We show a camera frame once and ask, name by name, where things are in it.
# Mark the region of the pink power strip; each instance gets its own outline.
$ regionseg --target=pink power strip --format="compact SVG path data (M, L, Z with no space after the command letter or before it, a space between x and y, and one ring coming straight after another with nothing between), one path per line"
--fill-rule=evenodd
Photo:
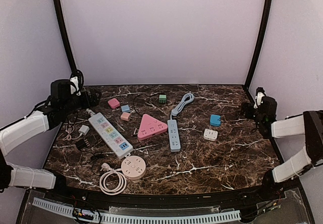
M141 119L138 140L142 141L167 131L167 124L161 122L150 115L144 114Z

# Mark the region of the robotic arm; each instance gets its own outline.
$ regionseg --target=robotic arm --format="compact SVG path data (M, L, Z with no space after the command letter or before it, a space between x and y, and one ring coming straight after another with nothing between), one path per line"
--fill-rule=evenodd
M323 111L305 111L303 114L276 121L277 102L267 97L263 88L257 88L256 104L242 104L242 113L253 119L264 138L282 138L305 134L305 146L283 164L265 174L263 183L275 185L309 169L323 160Z
M54 188L56 176L53 173L6 163L4 157L30 138L55 128L69 114L97 106L101 93L82 90L83 83L79 70L74 71L70 79L52 82L46 101L37 104L29 115L0 129L0 192L9 186Z

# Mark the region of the brown marble surface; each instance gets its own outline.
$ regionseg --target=brown marble surface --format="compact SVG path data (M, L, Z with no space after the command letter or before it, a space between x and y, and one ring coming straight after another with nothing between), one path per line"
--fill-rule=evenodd
M174 195L197 194L241 189L261 184L263 174L279 164L274 149L268 140L263 140L255 124L240 116L240 105L248 98L241 86L219 85L140 85L140 86L95 86L102 92L100 105L92 110L101 112L115 128L133 145L132 155L142 157L147 164L146 175L137 181L129 181L124 193ZM133 136L139 128L141 116L133 108L133 99L139 93L147 95L163 92L167 103L160 104L158 95L151 98L140 96L136 108L141 114L149 114L163 122L170 118L171 110L180 102L183 95L192 92L195 100L187 105L176 117L182 149L171 153L168 133L139 141ZM131 109L129 122L120 119L121 109L111 109L107 101L117 98L121 105ZM220 127L209 124L211 114L221 115ZM74 122L75 116L67 121ZM88 114L81 110L75 121L73 137L78 136L81 125L90 126ZM100 165L103 162L115 169L120 168L119 160L102 142L94 129L97 141L81 152L75 147L77 140L64 141L67 133L64 123L49 153L45 168L56 170L67 177L69 186L100 191L98 185ZM219 132L216 142L203 138L204 129ZM103 158L91 161L92 154L103 153ZM110 186L117 179L112 177Z

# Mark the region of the pink outlet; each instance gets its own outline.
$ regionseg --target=pink outlet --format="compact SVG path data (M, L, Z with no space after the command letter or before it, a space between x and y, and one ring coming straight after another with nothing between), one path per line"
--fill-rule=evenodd
M138 130L138 140L142 141L167 131L167 124L144 114Z
M107 103L112 109L115 109L120 106L120 102L116 98L109 100Z

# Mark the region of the beige round power strip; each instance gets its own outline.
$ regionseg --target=beige round power strip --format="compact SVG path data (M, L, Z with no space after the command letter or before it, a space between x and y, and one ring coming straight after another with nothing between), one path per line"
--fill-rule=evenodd
M129 180L138 180L146 173L146 163L138 156L129 156L123 160L121 170Z

